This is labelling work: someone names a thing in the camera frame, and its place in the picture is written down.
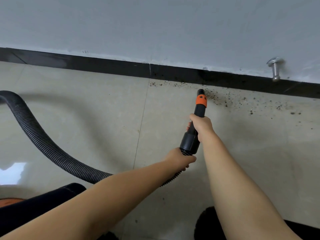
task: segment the right hand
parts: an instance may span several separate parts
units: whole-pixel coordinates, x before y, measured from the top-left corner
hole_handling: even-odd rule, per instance
[[[198,117],[195,114],[190,114],[190,119],[193,122],[193,126],[194,128],[197,130],[198,132],[198,140],[200,142],[203,141],[203,139],[210,134],[215,134],[214,129],[212,127],[212,123],[211,120],[208,117]]]

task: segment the left hand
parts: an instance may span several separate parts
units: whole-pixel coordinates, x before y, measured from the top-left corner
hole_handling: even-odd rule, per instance
[[[196,161],[195,156],[185,156],[182,154],[181,150],[177,147],[172,149],[164,158],[165,161],[168,161],[172,166],[178,171],[185,171],[189,167],[190,163]]]

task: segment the black fabric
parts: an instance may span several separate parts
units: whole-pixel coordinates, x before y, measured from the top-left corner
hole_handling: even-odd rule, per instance
[[[285,220],[290,229],[302,240],[319,239],[320,229]],[[194,230],[194,240],[216,239],[226,240],[216,210],[209,207],[202,212]]]
[[[0,237],[85,191],[78,183],[68,184],[48,193],[0,208]],[[118,240],[111,232],[99,240]]]

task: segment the black corrugated hose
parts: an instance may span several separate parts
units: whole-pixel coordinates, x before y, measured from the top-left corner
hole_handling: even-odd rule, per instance
[[[89,167],[58,147],[42,129],[24,100],[18,94],[11,91],[0,91],[0,100],[5,101],[9,106],[22,130],[32,143],[55,165],[73,176],[92,184],[112,175],[111,173]],[[162,185],[169,183],[180,173],[181,172],[176,173]]]

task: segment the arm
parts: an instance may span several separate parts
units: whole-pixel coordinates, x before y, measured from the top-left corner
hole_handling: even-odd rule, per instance
[[[62,205],[1,238],[97,239],[176,172],[196,160],[171,150],[165,160],[105,178]]]
[[[233,159],[209,118],[190,115],[209,174],[215,209],[227,239],[300,239],[270,199]]]

